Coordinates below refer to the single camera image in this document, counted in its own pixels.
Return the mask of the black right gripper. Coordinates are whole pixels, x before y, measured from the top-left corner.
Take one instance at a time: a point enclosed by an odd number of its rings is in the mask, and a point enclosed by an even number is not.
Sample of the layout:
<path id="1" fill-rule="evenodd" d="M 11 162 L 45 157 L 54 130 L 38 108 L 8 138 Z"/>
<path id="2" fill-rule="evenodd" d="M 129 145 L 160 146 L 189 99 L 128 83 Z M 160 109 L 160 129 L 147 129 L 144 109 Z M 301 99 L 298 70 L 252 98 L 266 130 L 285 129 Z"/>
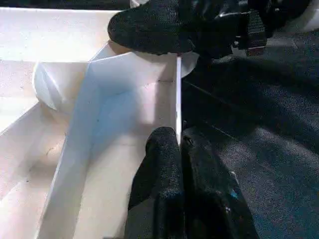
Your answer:
<path id="1" fill-rule="evenodd" d="M 233 48 L 261 55 L 273 33 L 299 15 L 298 0 L 238 0 L 241 14 Z"/>

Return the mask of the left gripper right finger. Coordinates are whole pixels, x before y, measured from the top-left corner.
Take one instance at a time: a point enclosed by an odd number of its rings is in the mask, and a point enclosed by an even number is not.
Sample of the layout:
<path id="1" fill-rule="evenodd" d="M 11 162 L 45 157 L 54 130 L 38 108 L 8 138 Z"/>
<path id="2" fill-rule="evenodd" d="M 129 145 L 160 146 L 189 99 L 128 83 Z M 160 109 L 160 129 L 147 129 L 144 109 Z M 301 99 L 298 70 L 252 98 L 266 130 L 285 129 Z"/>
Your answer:
<path id="1" fill-rule="evenodd" d="M 258 238 L 235 174 L 199 129 L 188 128 L 182 133 L 181 156 L 188 238 Z"/>

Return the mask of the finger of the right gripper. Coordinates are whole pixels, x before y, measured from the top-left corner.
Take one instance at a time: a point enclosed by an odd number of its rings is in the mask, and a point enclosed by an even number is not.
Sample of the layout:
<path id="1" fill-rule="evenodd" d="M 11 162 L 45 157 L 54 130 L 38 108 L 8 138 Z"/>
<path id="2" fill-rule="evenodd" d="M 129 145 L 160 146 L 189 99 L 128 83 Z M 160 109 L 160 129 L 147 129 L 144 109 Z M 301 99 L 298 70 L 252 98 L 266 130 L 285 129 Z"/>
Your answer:
<path id="1" fill-rule="evenodd" d="M 233 1 L 148 1 L 115 14 L 110 39 L 150 54 L 229 54 L 234 41 Z"/>

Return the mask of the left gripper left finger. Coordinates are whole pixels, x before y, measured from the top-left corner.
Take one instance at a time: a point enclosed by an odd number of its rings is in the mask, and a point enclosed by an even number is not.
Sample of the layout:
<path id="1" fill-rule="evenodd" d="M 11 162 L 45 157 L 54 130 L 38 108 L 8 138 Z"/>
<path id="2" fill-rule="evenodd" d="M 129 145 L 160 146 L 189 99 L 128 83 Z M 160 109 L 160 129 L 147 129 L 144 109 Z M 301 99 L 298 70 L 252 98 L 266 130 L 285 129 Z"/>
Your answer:
<path id="1" fill-rule="evenodd" d="M 181 155 L 171 127 L 155 129 L 146 142 L 144 159 L 131 186 L 127 237 L 184 238 Z"/>

